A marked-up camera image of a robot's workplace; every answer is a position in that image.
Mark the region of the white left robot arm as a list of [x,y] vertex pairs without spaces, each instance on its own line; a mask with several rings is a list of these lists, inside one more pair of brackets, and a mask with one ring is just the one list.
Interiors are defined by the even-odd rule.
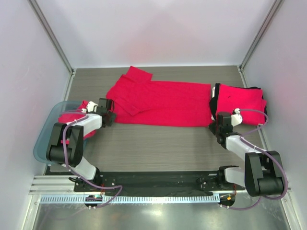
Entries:
[[100,98],[99,103],[89,102],[85,108],[66,111],[69,121],[54,124],[46,158],[60,164],[86,182],[101,185],[100,171],[83,156],[84,141],[94,131],[113,125],[116,114],[112,99]]

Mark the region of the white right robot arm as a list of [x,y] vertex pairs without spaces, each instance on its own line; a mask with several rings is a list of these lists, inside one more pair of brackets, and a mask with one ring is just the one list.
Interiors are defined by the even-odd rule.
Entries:
[[271,200],[281,199],[288,190],[288,180],[283,170],[280,154],[257,147],[243,135],[233,131],[240,124],[240,110],[237,112],[218,112],[209,125],[217,142],[244,161],[244,168],[222,166],[218,172],[222,185],[236,184],[246,189],[252,197],[260,196]]

